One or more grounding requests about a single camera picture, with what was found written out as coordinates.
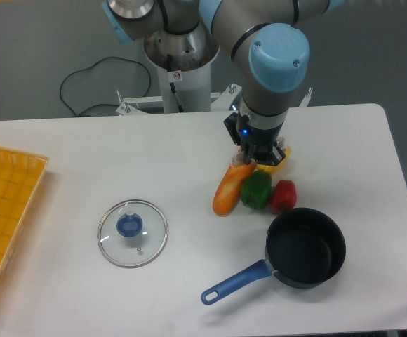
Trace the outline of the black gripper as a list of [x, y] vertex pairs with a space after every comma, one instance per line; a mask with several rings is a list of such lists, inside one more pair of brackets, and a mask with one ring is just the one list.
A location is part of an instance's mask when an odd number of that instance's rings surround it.
[[240, 112], [233, 112], [224, 120], [234, 144], [241, 148], [244, 164], [250, 164], [257, 157], [258, 164], [278, 166], [287, 157], [276, 142], [283, 122], [275, 117], [271, 124], [265, 125], [267, 122], [268, 117]]

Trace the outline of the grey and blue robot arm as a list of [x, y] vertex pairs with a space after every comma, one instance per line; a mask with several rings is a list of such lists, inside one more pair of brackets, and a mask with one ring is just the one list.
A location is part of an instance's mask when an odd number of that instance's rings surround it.
[[219, 51], [243, 74], [239, 109], [225, 120], [245, 163], [285, 159], [278, 135], [307, 72], [310, 47], [297, 28], [338, 1], [104, 1], [123, 42], [144, 41], [159, 72], [168, 112], [207, 111], [210, 80], [200, 79]]

